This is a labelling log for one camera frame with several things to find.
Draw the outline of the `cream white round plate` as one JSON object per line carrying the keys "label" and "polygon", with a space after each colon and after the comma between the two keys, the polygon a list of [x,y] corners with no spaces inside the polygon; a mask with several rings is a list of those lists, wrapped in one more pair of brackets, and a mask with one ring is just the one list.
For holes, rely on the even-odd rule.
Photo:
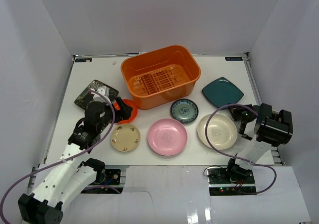
{"label": "cream white round plate", "polygon": [[[203,117],[197,125],[197,134],[201,142],[211,148],[205,136],[205,127],[210,115]],[[237,128],[235,123],[222,114],[215,114],[207,128],[210,143],[218,150],[232,147],[237,140]]]}

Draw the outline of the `beige floral round plate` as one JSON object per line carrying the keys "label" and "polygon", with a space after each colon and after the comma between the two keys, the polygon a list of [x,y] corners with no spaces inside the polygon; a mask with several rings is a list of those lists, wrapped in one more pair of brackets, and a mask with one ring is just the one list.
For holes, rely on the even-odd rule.
{"label": "beige floral round plate", "polygon": [[133,151],[139,145],[141,134],[139,129],[132,124],[121,124],[111,134],[110,142],[119,152]]}

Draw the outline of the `orange plastic bin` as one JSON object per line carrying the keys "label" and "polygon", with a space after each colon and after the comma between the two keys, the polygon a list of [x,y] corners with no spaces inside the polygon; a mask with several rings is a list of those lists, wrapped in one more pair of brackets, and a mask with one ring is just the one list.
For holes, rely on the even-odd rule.
{"label": "orange plastic bin", "polygon": [[181,45],[128,58],[121,72],[135,105],[142,110],[190,95],[201,76],[198,63]]}

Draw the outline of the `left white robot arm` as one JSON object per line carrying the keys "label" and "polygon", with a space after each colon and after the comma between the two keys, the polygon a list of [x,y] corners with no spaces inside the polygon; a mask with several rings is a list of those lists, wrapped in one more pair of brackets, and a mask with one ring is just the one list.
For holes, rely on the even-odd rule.
{"label": "left white robot arm", "polygon": [[29,224],[59,224],[70,203],[91,183],[105,179],[105,163],[93,159],[90,152],[103,140],[102,131],[128,120],[133,108],[120,97],[118,109],[102,98],[88,104],[78,120],[57,165],[49,165],[48,175],[27,195],[18,200],[22,220]]}

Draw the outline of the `teal square plate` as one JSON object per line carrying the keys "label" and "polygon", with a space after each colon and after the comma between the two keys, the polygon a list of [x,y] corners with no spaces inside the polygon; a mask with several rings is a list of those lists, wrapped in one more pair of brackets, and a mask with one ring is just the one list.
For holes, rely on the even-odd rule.
{"label": "teal square plate", "polygon": [[217,108],[236,104],[244,97],[244,93],[225,77],[220,77],[207,84],[202,89],[202,93]]}

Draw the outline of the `pink round plate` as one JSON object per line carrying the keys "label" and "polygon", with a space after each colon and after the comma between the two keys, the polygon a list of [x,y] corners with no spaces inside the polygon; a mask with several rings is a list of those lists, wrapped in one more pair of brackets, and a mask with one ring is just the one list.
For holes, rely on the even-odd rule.
{"label": "pink round plate", "polygon": [[175,119],[163,118],[151,125],[147,140],[149,147],[155,153],[175,156],[185,149],[188,135],[182,123]]}

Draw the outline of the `black floral square plate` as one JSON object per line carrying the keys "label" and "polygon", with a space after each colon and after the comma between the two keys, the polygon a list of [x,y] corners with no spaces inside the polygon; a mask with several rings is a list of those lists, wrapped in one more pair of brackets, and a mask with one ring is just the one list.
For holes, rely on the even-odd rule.
{"label": "black floral square plate", "polygon": [[106,86],[109,88],[109,99],[113,103],[115,101],[115,97],[118,96],[119,91],[115,88],[99,81],[99,80],[93,80],[83,91],[82,93],[76,98],[74,101],[75,105],[82,108],[83,110],[86,110],[88,105],[93,101],[93,95],[90,93],[91,90],[96,91],[99,87]]}

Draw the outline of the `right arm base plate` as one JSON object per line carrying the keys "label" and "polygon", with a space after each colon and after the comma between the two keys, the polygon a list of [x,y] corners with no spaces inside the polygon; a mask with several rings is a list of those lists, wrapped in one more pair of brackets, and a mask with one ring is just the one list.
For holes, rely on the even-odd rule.
{"label": "right arm base plate", "polygon": [[208,180],[211,197],[255,195],[257,192],[252,172],[246,178],[231,178],[226,167],[212,165],[204,169],[203,175]]}

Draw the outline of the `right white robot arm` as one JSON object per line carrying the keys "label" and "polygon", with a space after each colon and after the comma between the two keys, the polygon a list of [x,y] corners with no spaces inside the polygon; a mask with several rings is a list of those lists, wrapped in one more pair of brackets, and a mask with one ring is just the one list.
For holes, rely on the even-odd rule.
{"label": "right white robot arm", "polygon": [[244,150],[230,158],[225,171],[226,180],[232,184],[244,181],[256,163],[271,147],[287,144],[293,135],[292,113],[272,110],[272,106],[245,105],[228,108],[234,121],[240,122],[239,134],[251,141]]}

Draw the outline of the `small orange round plate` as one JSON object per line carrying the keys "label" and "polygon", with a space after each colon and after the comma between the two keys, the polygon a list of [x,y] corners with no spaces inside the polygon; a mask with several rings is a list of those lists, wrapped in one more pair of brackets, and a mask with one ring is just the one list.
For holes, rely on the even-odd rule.
{"label": "small orange round plate", "polygon": [[126,123],[131,123],[134,121],[134,119],[138,115],[138,107],[135,105],[135,103],[132,100],[129,99],[123,99],[124,104],[130,106],[132,108],[131,116],[127,120],[122,120],[118,122],[118,124],[126,124]]}

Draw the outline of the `blue floral patterned plate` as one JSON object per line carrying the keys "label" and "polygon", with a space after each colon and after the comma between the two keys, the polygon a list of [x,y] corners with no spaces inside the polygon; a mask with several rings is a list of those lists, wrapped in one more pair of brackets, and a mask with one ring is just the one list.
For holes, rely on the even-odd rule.
{"label": "blue floral patterned plate", "polygon": [[189,99],[179,99],[172,103],[170,107],[172,118],[182,124],[188,124],[195,121],[199,114],[196,103]]}

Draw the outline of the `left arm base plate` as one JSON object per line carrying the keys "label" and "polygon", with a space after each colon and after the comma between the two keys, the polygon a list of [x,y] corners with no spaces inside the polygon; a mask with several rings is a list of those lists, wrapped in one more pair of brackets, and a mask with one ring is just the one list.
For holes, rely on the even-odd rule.
{"label": "left arm base plate", "polygon": [[121,194],[123,187],[121,185],[120,169],[106,169],[100,177],[85,188],[82,194]]}

